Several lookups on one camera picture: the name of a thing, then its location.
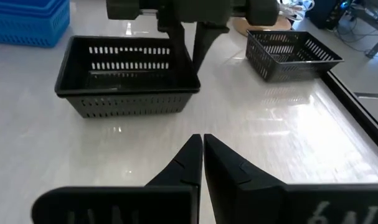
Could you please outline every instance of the basket rim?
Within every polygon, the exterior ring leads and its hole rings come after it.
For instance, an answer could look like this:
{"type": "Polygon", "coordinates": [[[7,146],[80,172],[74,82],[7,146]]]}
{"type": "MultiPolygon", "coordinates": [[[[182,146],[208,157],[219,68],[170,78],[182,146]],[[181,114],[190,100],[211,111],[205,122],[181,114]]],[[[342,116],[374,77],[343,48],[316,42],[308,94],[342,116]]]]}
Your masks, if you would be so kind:
{"type": "Polygon", "coordinates": [[[297,31],[297,30],[248,30],[247,29],[247,34],[248,34],[248,38],[251,38],[252,40],[254,40],[259,46],[261,46],[261,49],[267,53],[267,55],[277,64],[279,65],[291,65],[291,64],[317,64],[317,63],[340,63],[340,62],[345,62],[345,60],[340,57],[338,54],[336,54],[334,51],[332,51],[329,47],[327,47],[325,44],[323,44],[322,42],[320,42],[317,38],[315,38],[312,34],[310,34],[309,32],[307,31],[297,31]],[[333,54],[334,57],[336,58],[340,58],[340,59],[334,59],[334,60],[329,60],[329,61],[324,61],[324,60],[317,60],[317,61],[304,61],[304,62],[279,62],[277,61],[274,57],[272,57],[272,55],[263,47],[263,45],[253,36],[254,33],[259,33],[259,34],[264,34],[268,32],[269,34],[282,34],[282,33],[287,33],[287,32],[291,32],[291,33],[298,33],[298,34],[306,34],[306,35],[310,35],[313,40],[317,41],[317,44],[319,45],[323,45],[325,46],[326,48],[328,48],[331,53],[333,54]]]}
{"type": "Polygon", "coordinates": [[[5,3],[0,2],[0,7],[16,7],[20,8],[21,10],[48,10],[50,7],[52,7],[56,1],[64,1],[64,0],[50,0],[45,6],[39,7],[39,6],[30,6],[30,5],[23,5],[23,4],[14,4],[14,3],[5,3]]]}
{"type": "Polygon", "coordinates": [[[23,12],[23,11],[13,11],[13,9],[0,9],[0,16],[12,17],[29,17],[33,19],[48,19],[54,16],[54,14],[61,8],[65,8],[67,5],[69,7],[69,1],[63,0],[55,4],[49,11],[46,12],[23,12]]]}
{"type": "MultiPolygon", "coordinates": [[[[189,87],[176,87],[176,88],[165,88],[160,90],[119,90],[119,89],[78,89],[78,90],[62,90],[61,84],[64,77],[64,70],[67,66],[67,62],[70,57],[71,46],[75,39],[145,39],[145,40],[169,40],[167,38],[146,38],[146,37],[102,37],[102,36],[85,36],[85,35],[73,35],[70,37],[69,43],[67,45],[67,50],[64,53],[64,59],[60,66],[59,75],[56,80],[54,91],[56,95],[60,98],[70,97],[70,96],[97,96],[97,95],[144,95],[144,94],[159,94],[159,93],[198,93],[200,91],[200,80],[196,74],[193,74],[193,79],[195,79],[196,86],[189,87]]],[[[190,60],[189,53],[186,51],[186,56],[190,60]]]]}

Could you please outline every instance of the slotted basket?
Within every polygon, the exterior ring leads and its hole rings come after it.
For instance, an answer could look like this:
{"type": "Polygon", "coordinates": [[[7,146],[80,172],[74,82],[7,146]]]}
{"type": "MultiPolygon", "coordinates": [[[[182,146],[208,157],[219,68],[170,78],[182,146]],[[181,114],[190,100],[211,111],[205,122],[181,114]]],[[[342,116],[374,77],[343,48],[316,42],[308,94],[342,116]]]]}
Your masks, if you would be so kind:
{"type": "Polygon", "coordinates": [[[69,24],[69,0],[0,0],[2,44],[54,47],[69,24]]]}
{"type": "Polygon", "coordinates": [[[189,54],[170,39],[70,39],[55,92],[84,118],[177,113],[200,88],[189,54]]]}
{"type": "Polygon", "coordinates": [[[246,57],[267,82],[310,80],[343,59],[308,32],[248,30],[246,57]]]}

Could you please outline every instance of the white table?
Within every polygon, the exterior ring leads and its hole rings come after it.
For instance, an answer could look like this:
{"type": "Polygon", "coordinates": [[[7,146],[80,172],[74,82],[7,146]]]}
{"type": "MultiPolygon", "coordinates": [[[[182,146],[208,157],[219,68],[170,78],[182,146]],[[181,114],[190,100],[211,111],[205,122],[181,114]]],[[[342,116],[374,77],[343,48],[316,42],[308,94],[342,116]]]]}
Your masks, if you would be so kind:
{"type": "MultiPolygon", "coordinates": [[[[144,185],[193,133],[212,133],[288,183],[378,182],[378,148],[321,80],[265,83],[246,39],[219,37],[200,93],[179,114],[82,119],[54,83],[71,35],[166,37],[155,17],[109,21],[105,2],[71,2],[54,49],[0,45],[0,223],[31,223],[33,201],[66,185],[144,185]]],[[[195,27],[185,24],[192,51],[195,27]]],[[[205,177],[201,223],[214,223],[205,177]]]]}

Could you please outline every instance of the black plastic basket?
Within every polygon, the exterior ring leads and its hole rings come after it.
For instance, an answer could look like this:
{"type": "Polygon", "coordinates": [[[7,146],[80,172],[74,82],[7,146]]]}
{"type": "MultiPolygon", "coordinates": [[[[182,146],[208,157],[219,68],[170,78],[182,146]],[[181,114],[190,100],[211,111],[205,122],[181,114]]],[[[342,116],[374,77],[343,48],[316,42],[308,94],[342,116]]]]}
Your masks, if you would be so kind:
{"type": "Polygon", "coordinates": [[[180,112],[200,89],[182,49],[170,39],[74,36],[55,92],[84,118],[180,112]]]}
{"type": "Polygon", "coordinates": [[[310,80],[343,59],[308,32],[250,31],[246,56],[268,82],[310,80]]]}

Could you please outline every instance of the cable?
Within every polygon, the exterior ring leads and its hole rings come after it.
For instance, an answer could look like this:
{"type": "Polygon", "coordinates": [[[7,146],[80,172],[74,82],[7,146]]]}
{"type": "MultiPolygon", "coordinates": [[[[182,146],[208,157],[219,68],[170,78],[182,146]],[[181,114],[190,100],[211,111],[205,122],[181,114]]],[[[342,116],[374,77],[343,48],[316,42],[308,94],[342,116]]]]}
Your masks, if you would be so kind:
{"type": "Polygon", "coordinates": [[[347,43],[355,43],[355,42],[358,42],[359,40],[361,40],[361,39],[367,37],[367,35],[364,35],[364,36],[362,36],[361,38],[358,38],[358,39],[355,39],[355,40],[345,40],[345,39],[341,36],[340,33],[338,33],[338,34],[339,34],[340,38],[341,38],[343,41],[347,42],[347,43]]]}
{"type": "Polygon", "coordinates": [[[363,52],[363,53],[365,53],[365,54],[367,54],[367,53],[370,51],[370,49],[367,49],[367,50],[359,50],[359,49],[354,48],[353,46],[351,46],[351,45],[348,44],[348,43],[350,43],[350,42],[346,42],[346,41],[341,37],[341,35],[340,35],[340,33],[338,32],[338,30],[337,30],[336,33],[338,34],[338,35],[336,35],[336,37],[338,37],[338,38],[342,41],[342,43],[344,43],[346,46],[348,46],[348,47],[351,48],[352,50],[354,50],[354,51],[356,51],[356,52],[363,52]]]}
{"type": "Polygon", "coordinates": [[[355,33],[353,32],[353,30],[356,28],[356,26],[357,26],[357,18],[355,19],[355,23],[354,23],[353,27],[351,27],[350,30],[349,30],[348,32],[346,32],[346,33],[341,33],[341,32],[339,31],[339,27],[336,28],[336,31],[338,32],[338,34],[340,34],[340,36],[341,36],[341,35],[347,35],[347,34],[349,34],[349,33],[352,33],[353,35],[356,35],[356,36],[362,36],[361,38],[359,38],[359,39],[355,39],[355,40],[345,40],[347,43],[354,43],[354,42],[357,42],[357,41],[359,41],[359,40],[361,40],[361,39],[363,39],[363,38],[365,38],[365,37],[367,37],[367,36],[378,36],[378,34],[372,34],[372,33],[374,33],[375,31],[377,31],[377,29],[375,29],[375,30],[373,30],[373,31],[371,31],[371,32],[369,32],[369,33],[366,33],[366,34],[355,34],[355,33]]]}

